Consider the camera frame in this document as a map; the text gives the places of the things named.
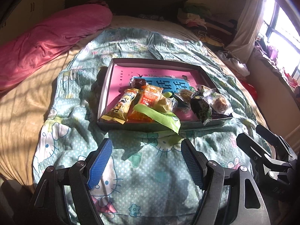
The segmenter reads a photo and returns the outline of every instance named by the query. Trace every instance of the green patterned blanket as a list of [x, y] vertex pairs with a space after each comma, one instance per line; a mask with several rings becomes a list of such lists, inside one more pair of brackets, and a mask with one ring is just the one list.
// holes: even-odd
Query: green patterned blanket
[[[179, 132], [141, 133], [114, 130], [105, 133], [96, 125], [101, 84], [112, 58], [175, 60], [201, 66], [230, 101], [234, 118], [224, 126]], [[182, 41], [140, 29], [110, 29], [91, 41], [58, 75], [57, 91], [44, 123], [34, 156], [34, 182], [45, 168], [70, 167], [84, 160], [103, 138], [113, 142], [113, 152], [101, 181], [91, 191], [105, 224], [188, 224], [196, 212], [202, 191], [194, 185], [180, 152], [189, 138], [209, 160], [224, 167], [251, 166], [237, 147], [236, 137], [246, 132], [267, 150], [254, 131], [256, 118], [235, 78], [208, 56], [201, 42]], [[78, 222], [69, 187], [68, 209]], [[226, 192], [222, 204], [226, 201]]]

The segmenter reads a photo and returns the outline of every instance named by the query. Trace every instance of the metal screw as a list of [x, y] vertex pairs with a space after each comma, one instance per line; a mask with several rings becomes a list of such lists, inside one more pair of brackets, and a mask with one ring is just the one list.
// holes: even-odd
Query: metal screw
[[248, 168], [246, 166], [240, 166], [240, 169], [243, 171], [243, 172], [247, 172], [248, 171]]
[[208, 165], [211, 167], [215, 167], [217, 163], [215, 161], [208, 161]]
[[76, 162], [76, 166], [82, 167], [85, 164], [85, 161], [78, 161]]
[[53, 169], [54, 169], [54, 166], [49, 166], [49, 167], [46, 168], [46, 171], [47, 172], [52, 172]]

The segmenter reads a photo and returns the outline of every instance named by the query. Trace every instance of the cabinet door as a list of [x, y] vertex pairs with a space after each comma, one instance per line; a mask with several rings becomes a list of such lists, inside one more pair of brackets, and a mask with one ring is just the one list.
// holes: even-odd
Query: cabinet door
[[0, 45], [21, 35], [42, 16], [43, 0], [21, 0], [0, 29]]

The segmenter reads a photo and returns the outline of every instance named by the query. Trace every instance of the box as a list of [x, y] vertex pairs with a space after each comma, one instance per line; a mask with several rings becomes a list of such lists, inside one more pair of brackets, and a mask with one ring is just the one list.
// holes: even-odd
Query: box
[[[196, 89], [197, 84], [211, 89], [216, 88], [215, 84], [200, 66], [156, 59], [114, 58], [108, 66], [99, 102], [97, 124], [103, 131], [113, 129], [142, 132], [169, 130], [169, 128], [159, 123], [137, 123], [131, 121], [120, 124], [101, 119], [102, 115], [117, 104], [122, 96], [121, 92], [129, 88], [130, 80], [135, 77], [145, 78], [149, 84], [164, 88], [164, 92], [176, 89]], [[177, 109], [175, 114], [181, 122], [180, 130], [203, 127], [190, 109]], [[220, 114], [205, 126], [223, 125], [230, 119], [232, 119], [231, 114], [229, 116]]]

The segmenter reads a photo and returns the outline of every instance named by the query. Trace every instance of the window frame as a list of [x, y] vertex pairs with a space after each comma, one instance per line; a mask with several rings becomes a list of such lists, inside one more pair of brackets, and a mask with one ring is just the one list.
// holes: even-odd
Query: window frame
[[[288, 42], [290, 44], [290, 46], [292, 46], [296, 52], [298, 52], [300, 54], [300, 49], [298, 47], [296, 47], [288, 38], [286, 38], [283, 34], [281, 34], [279, 31], [277, 31], [275, 29], [275, 26], [276, 26], [276, 23], [277, 23], [277, 20], [278, 20], [278, 16], [279, 16], [279, 9], [280, 9], [280, 6], [278, 5], [277, 2], [275, 2], [275, 5], [274, 5], [274, 10], [273, 10], [273, 14], [272, 14], [272, 18], [271, 18], [271, 22], [270, 24], [268, 24], [265, 20], [264, 20], [264, 23], [267, 25], [268, 29], [265, 33], [265, 36], [267, 37], [267, 41], [269, 42], [269, 38], [271, 37], [271, 34], [272, 33], [276, 33], [277, 35], [279, 35], [280, 37], [282, 37], [286, 42]], [[292, 73], [292, 78], [294, 77], [294, 75], [296, 74], [296, 72], [298, 72], [298, 74], [300, 74], [300, 70], [298, 69], [300, 65], [300, 60], [298, 62], [298, 65], [295, 67], [293, 73]]]

